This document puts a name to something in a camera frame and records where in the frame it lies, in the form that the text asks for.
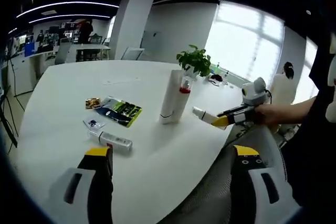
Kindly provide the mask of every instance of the round table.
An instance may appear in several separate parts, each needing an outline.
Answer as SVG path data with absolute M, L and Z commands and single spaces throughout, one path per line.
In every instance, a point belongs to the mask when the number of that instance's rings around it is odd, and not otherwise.
M 160 124 L 170 72 L 179 68 L 125 60 L 49 67 L 27 104 L 18 140 L 18 176 L 31 198 L 43 208 L 50 185 L 99 146 L 82 121 L 98 115 L 85 109 L 85 99 L 111 95 L 143 108 L 129 128 L 99 115 L 106 122 L 102 130 L 133 142 L 130 156 L 113 154 L 113 222 L 156 223 L 176 208 L 206 174 L 232 128 L 202 122 L 192 106 L 216 114 L 242 102 L 239 88 L 198 77 L 180 122 Z

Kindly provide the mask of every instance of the white pot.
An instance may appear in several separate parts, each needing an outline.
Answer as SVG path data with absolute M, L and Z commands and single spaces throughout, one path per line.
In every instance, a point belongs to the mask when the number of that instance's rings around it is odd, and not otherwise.
M 194 66 L 190 66 L 190 65 L 186 65 L 186 68 L 188 68 L 188 70 L 184 70 L 184 75 L 185 76 L 189 76 L 190 78 L 192 79 L 196 79 L 196 76 L 200 73 L 199 71 L 198 72 L 195 72 L 194 73 L 194 69 L 195 67 Z

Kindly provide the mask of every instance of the potted plant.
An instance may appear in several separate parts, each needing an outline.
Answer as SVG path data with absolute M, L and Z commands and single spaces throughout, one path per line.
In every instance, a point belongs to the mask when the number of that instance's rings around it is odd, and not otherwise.
M 205 49 L 199 50 L 194 45 L 189 45 L 194 51 L 182 51 L 176 55 L 180 66 L 185 71 L 185 75 L 191 78 L 207 76 L 210 74 L 210 56 L 205 54 Z

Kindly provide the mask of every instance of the person's hand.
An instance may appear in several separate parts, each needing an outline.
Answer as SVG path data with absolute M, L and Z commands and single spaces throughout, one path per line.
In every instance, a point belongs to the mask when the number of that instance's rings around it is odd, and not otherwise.
M 281 124 L 283 109 L 275 104 L 262 104 L 255 108 L 257 112 L 256 123 L 268 126 Z

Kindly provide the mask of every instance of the green leaves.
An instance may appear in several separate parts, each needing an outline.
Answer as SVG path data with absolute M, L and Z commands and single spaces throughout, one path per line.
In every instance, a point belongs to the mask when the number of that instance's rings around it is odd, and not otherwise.
M 199 50 L 195 45 L 189 45 L 194 51 L 182 51 L 176 55 L 182 69 L 188 70 L 190 66 L 194 67 L 194 73 L 199 72 L 201 76 L 207 76 L 210 73 L 210 55 L 205 55 L 206 50 Z

